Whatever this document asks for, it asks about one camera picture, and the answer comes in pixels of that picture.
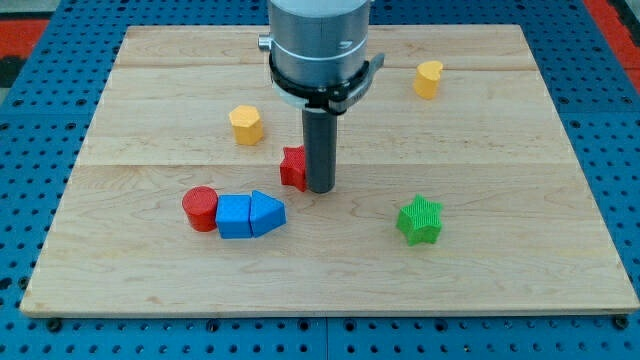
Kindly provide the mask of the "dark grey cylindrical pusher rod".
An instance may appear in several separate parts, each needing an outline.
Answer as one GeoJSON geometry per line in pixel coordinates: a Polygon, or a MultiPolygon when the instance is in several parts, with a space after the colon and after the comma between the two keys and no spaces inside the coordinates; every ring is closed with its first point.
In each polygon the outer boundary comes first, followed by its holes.
{"type": "Polygon", "coordinates": [[[302,112],[307,188],[327,193],[335,186],[337,117],[326,112],[302,112]]]}

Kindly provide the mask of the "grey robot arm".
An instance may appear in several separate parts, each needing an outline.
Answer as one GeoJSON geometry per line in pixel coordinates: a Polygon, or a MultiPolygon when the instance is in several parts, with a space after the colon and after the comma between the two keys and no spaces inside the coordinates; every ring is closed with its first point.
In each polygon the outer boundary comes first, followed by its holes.
{"type": "Polygon", "coordinates": [[[279,96],[301,111],[307,188],[335,186],[337,121],[384,65],[366,58],[368,0],[268,0],[269,32],[258,37],[279,96]]]}

